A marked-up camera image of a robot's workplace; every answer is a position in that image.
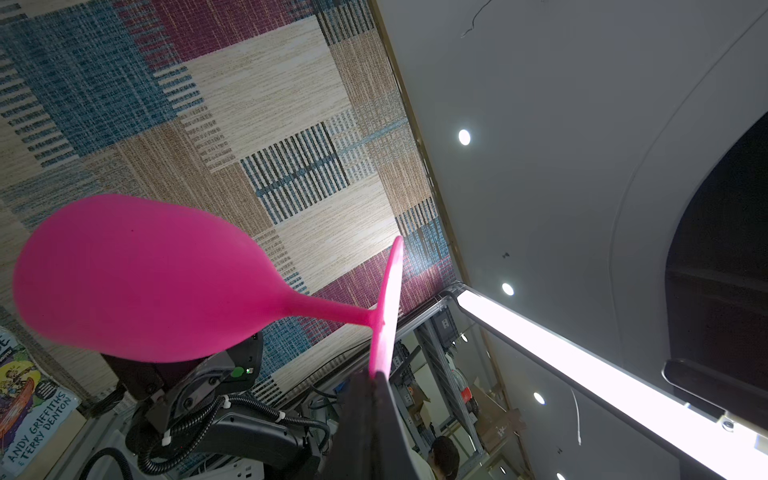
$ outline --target pink spatula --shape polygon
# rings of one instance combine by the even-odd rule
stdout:
[[[44,337],[141,362],[218,353],[285,316],[373,329],[371,376],[389,374],[402,237],[374,310],[293,291],[243,231],[202,210],[99,195],[51,215],[18,258],[13,293]]]

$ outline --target white cable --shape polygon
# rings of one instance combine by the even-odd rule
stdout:
[[[576,437],[578,438],[578,444],[581,446],[581,417],[578,414],[578,400],[576,400],[576,393],[571,389],[571,395],[574,396],[574,403],[576,404]]]

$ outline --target recessed downlight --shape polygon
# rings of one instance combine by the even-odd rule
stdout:
[[[469,136],[469,132],[467,130],[461,130],[458,133],[458,141],[462,142],[462,145],[469,145],[469,141],[472,138]]]

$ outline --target cardboard box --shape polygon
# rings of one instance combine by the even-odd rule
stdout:
[[[424,425],[428,429],[429,424],[432,423],[432,417],[429,416],[427,403],[429,402],[423,402],[422,408],[420,408],[418,411],[414,411],[413,413],[411,413],[411,418],[413,418],[413,422],[416,424],[417,427],[419,425]]]
[[[400,395],[400,398],[402,399],[402,404],[406,406],[407,409],[410,409],[413,407],[413,396],[411,395],[411,392],[409,391],[408,387],[401,385],[397,387],[397,395]]]
[[[469,389],[480,410],[475,429],[486,451],[492,452],[513,432],[525,430],[519,410],[507,412],[477,386],[470,385]]]
[[[424,402],[431,402],[432,400],[429,399],[429,397],[424,393],[424,390],[419,386],[418,383],[412,383],[408,386],[408,391],[411,394],[411,397],[413,398],[413,405],[414,408],[417,410],[420,410],[422,408],[422,404]]]
[[[514,435],[513,432],[525,430],[525,424],[520,420],[520,410],[514,409],[498,417],[491,425],[485,425],[485,429],[478,429],[478,435],[485,450],[493,452],[507,437]]]

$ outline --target ceiling light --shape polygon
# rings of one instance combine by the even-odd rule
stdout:
[[[462,292],[457,300],[502,339],[527,350],[726,480],[753,480],[756,472],[768,472],[768,455],[754,444],[745,445],[673,396],[471,290]]]
[[[468,131],[462,130],[458,133],[458,141],[462,142],[462,145],[469,145],[470,140]]]

